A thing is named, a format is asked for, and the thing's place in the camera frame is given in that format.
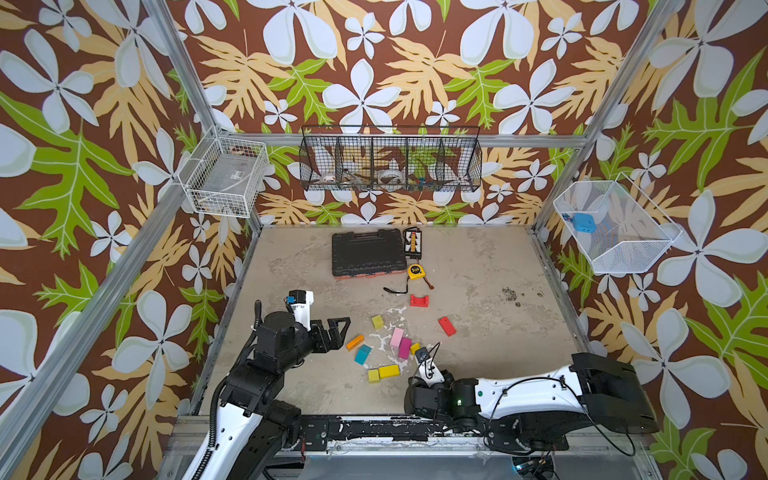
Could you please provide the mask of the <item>magenta block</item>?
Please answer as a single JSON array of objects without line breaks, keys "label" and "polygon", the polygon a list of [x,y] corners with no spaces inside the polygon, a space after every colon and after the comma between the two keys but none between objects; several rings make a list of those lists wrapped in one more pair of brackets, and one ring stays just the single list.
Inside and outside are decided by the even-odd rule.
[{"label": "magenta block", "polygon": [[398,346],[398,357],[403,360],[407,360],[411,355],[412,340],[409,338],[402,338]]}]

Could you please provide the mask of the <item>red arch block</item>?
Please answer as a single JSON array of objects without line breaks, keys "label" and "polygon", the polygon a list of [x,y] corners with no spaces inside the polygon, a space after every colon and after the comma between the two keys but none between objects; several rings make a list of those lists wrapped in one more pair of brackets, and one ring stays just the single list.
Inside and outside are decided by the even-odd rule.
[{"label": "red arch block", "polygon": [[424,296],[416,296],[411,295],[410,296],[410,305],[415,308],[428,308],[430,304],[430,297],[428,295]]}]

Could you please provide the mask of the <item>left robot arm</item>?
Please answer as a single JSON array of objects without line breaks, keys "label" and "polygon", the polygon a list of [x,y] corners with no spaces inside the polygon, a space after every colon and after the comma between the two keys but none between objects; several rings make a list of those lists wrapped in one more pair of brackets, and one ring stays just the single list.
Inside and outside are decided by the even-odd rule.
[{"label": "left robot arm", "polygon": [[257,479],[299,441],[301,409],[278,399],[285,374],[310,354],[341,349],[351,325],[348,317],[313,320],[313,302],[311,291],[292,290],[284,308],[267,315],[254,302],[250,335],[214,389],[208,432],[185,479]]}]

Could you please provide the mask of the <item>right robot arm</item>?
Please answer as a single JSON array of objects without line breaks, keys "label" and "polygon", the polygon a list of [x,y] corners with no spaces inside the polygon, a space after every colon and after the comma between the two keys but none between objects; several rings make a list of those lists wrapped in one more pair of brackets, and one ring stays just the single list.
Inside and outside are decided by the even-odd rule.
[{"label": "right robot arm", "polygon": [[430,350],[418,350],[416,358],[405,413],[455,432],[478,433],[493,451],[565,450],[567,435],[588,427],[629,437],[660,429],[628,363],[580,352],[571,364],[537,376],[455,379],[437,367]]}]

